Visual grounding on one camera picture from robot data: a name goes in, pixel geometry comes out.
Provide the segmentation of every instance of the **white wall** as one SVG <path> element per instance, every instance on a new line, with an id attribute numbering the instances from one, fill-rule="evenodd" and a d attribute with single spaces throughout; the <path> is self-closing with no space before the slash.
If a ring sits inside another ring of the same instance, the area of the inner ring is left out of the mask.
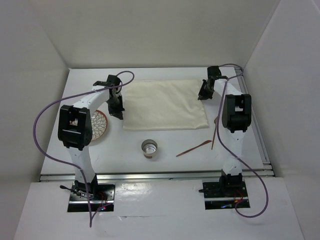
<path id="1" fill-rule="evenodd" d="M 281 0 L 245 79 L 306 240 L 320 225 L 320 0 Z"/>
<path id="2" fill-rule="evenodd" d="M 279 0 L 29 0 L 72 68 L 247 63 Z"/>
<path id="3" fill-rule="evenodd" d="M 11 240 L 44 160 L 32 140 L 33 121 L 62 94 L 68 70 L 25 0 L 0 1 L 0 32 L 0 238 Z M 38 128 L 45 148 L 56 112 Z"/>

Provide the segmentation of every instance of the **red wire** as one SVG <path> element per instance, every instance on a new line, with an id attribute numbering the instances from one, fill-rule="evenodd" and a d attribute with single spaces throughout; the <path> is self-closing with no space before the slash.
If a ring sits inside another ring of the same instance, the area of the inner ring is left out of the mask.
<path id="1" fill-rule="evenodd" d="M 241 193 L 241 191 L 237 190 L 237 192 L 240 194 L 241 200 L 243 200 L 243 199 L 244 199 L 244 196 L 243 196 L 243 194 Z"/>
<path id="2" fill-rule="evenodd" d="M 101 192 L 99 192 L 99 194 L 101 195 L 101 203 L 99 206 L 99 208 L 100 208 L 102 206 L 102 203 L 104 202 L 104 195 Z"/>

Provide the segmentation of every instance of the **wire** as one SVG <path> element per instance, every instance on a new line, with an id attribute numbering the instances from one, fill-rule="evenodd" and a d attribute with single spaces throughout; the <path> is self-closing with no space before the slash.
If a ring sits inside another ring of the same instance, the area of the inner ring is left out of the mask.
<path id="1" fill-rule="evenodd" d="M 87 202 L 88 202 L 88 209 L 89 209 L 89 217 L 90 217 L 90 223 L 89 223 L 89 227 L 91 228 L 92 227 L 92 220 L 94 218 L 94 216 L 96 215 L 96 213 L 98 212 L 98 210 L 100 211 L 102 208 L 98 208 L 97 211 L 92 215 L 92 210 L 91 210 L 91 204 L 90 204 L 90 197 L 89 197 L 89 186 L 88 186 L 88 182 L 87 182 L 87 179 L 86 179 L 86 175 L 84 173 L 84 171 L 82 170 L 82 168 L 74 163 L 71 163 L 71 162 L 67 162 L 67 161 L 63 161 L 63 160 L 60 160 L 60 159 L 57 159 L 49 154 L 46 153 L 46 151 L 44 151 L 41 146 L 39 145 L 39 142 L 38 142 L 38 139 L 37 139 L 37 135 L 36 135 L 36 129 L 37 129 L 37 123 L 39 121 L 39 118 L 41 117 L 41 115 L 48 109 L 50 108 L 51 106 L 57 104 L 57 103 L 60 103 L 64 100 L 67 100 L 67 99 L 73 99 L 73 98 L 76 98 L 76 97 L 80 97 L 80 96 L 84 96 L 84 95 L 88 95 L 88 94 L 94 94 L 96 92 L 102 92 L 102 91 L 105 91 L 105 90 L 108 90 L 108 89 L 116 89 L 116 88 L 119 88 L 119 87 L 123 87 L 123 86 L 126 86 L 128 85 L 129 83 L 131 83 L 134 79 L 135 79 L 135 74 L 132 72 L 132 71 L 121 71 L 119 72 L 116 76 L 118 77 L 119 75 L 121 74 L 124 74 L 124 73 L 130 73 L 132 74 L 132 78 L 130 81 L 126 82 L 125 84 L 122 84 L 122 85 L 118 85 L 118 86 L 109 86 L 109 87 L 105 87 L 105 88 L 101 88 L 101 89 L 98 89 L 98 90 L 94 90 L 94 91 L 87 91 L 87 92 L 84 92 L 84 93 L 79 93 L 79 94 L 76 94 L 76 95 L 72 95 L 72 96 L 67 96 L 67 97 L 63 97 L 61 99 L 58 99 L 56 101 L 53 101 L 52 103 L 50 103 L 49 105 L 47 105 L 44 109 L 42 109 L 39 114 L 36 116 L 35 120 L 34 120 L 34 123 L 33 123 L 33 128 L 32 128 L 32 134 L 33 134 L 33 140 L 34 140 L 34 143 L 36 145 L 36 147 L 38 148 L 38 150 L 43 154 L 45 155 L 47 158 L 51 159 L 51 160 L 54 160 L 58 163 L 62 163 L 62 164 L 67 164 L 67 165 L 70 165 L 70 166 L 73 166 L 77 169 L 79 169 L 82 177 L 83 177 L 83 180 L 84 180 L 84 186 L 85 186 L 85 192 L 86 192 L 86 199 L 87 199 Z"/>
<path id="2" fill-rule="evenodd" d="M 63 185 L 60 185 L 60 188 L 61 189 L 66 189 L 66 190 L 69 190 L 71 193 L 77 195 L 77 196 L 81 196 L 83 198 L 86 198 L 86 194 L 82 193 L 82 192 L 77 192 L 76 190 L 72 189 L 72 188 L 68 188 L 66 186 L 63 186 Z M 94 196 L 93 195 L 90 195 L 89 196 L 90 200 L 93 200 L 94 199 Z"/>
<path id="3" fill-rule="evenodd" d="M 122 90 L 122 86 L 120 87 L 120 90 L 119 90 L 119 91 L 117 91 L 115 94 L 120 93 L 120 92 L 121 92 L 121 90 Z"/>
<path id="4" fill-rule="evenodd" d="M 254 173 L 254 175 L 256 175 L 258 177 L 258 179 L 261 181 L 262 185 L 263 185 L 263 188 L 264 188 L 264 191 L 265 191 L 265 205 L 264 205 L 264 208 L 257 214 L 255 215 L 244 215 L 242 214 L 241 212 L 239 212 L 239 210 L 237 209 L 237 206 L 239 203 L 241 203 L 242 201 L 238 201 L 235 206 L 234 206 L 234 209 L 235 211 L 242 217 L 244 218 L 248 218 L 248 219 L 253 219 L 253 218 L 256 218 L 256 217 L 259 217 L 261 214 L 263 214 L 267 207 L 268 207 L 268 204 L 269 204 L 269 193 L 268 193 L 268 189 L 266 187 L 266 184 L 264 182 L 264 180 L 259 176 L 259 174 L 253 170 L 248 164 L 246 164 L 240 157 L 238 157 L 234 152 L 232 152 L 221 140 L 220 138 L 220 132 L 219 132 L 219 121 L 220 121 L 220 116 L 221 116 L 221 112 L 222 112 L 222 105 L 223 105 L 223 102 L 224 102 L 224 98 L 225 98 L 225 94 L 226 94 L 226 90 L 227 90 L 227 85 L 228 85 L 228 81 L 230 79 L 234 79 L 234 78 L 237 78 L 237 77 L 240 77 L 244 74 L 244 69 L 237 65 L 237 64 L 233 64 L 233 63 L 227 63 L 227 64 L 223 64 L 223 65 L 220 65 L 219 67 L 229 67 L 229 66 L 236 66 L 238 68 L 241 69 L 241 73 L 238 74 L 238 75 L 235 75 L 235 76 L 232 76 L 232 77 L 229 77 L 226 81 L 225 81 L 225 84 L 224 84 L 224 88 L 223 88 L 223 92 L 222 92 L 222 96 L 221 96 L 221 101 L 220 101 L 220 105 L 219 105 L 219 111 L 218 111 L 218 117 L 217 117 L 217 120 L 216 120 L 216 136 L 218 137 L 218 140 L 220 142 L 220 144 L 224 147 L 225 150 L 227 150 L 232 156 L 234 156 L 236 159 L 238 159 L 243 165 L 245 165 L 251 172 Z"/>
<path id="5" fill-rule="evenodd" d="M 97 212 L 101 211 L 101 209 L 104 209 L 105 207 L 112 205 L 112 203 L 107 203 L 105 205 L 102 205 L 100 207 L 98 207 L 98 209 L 94 212 L 94 214 L 92 215 L 92 219 L 95 217 L 95 215 L 97 214 Z"/>
<path id="6" fill-rule="evenodd" d="M 101 203 L 100 203 L 100 206 L 99 207 L 101 207 L 102 206 L 102 203 L 104 202 L 104 195 L 101 193 L 101 192 L 99 192 L 99 194 L 101 195 Z"/>
<path id="7" fill-rule="evenodd" d="M 244 195 L 238 189 L 236 191 L 240 194 L 241 200 L 243 200 L 244 199 Z"/>

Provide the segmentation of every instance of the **brown stick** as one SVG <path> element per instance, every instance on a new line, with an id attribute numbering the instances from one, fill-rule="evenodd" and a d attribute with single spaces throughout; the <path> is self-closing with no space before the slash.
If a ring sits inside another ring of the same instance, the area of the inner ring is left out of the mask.
<path id="1" fill-rule="evenodd" d="M 199 148 L 199 147 L 201 147 L 201 146 L 203 146 L 203 145 L 206 145 L 206 144 L 208 144 L 208 143 L 211 143 L 211 142 L 212 142 L 211 140 L 204 141 L 204 142 L 201 143 L 200 145 L 195 146 L 195 147 L 193 147 L 193 148 L 190 148 L 189 150 L 184 151 L 184 152 L 178 154 L 176 157 L 180 157 L 180 156 L 183 155 L 183 154 L 186 154 L 186 153 L 188 153 L 188 152 L 191 152 L 192 150 L 195 150 L 195 149 L 197 149 L 197 148 Z"/>

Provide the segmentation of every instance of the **patterned plate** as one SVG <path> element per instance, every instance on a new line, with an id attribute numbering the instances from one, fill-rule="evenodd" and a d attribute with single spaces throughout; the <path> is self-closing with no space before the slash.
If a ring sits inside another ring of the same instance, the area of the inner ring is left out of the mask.
<path id="1" fill-rule="evenodd" d="M 108 119 L 102 111 L 95 111 L 91 117 L 92 141 L 100 138 L 107 129 Z"/>

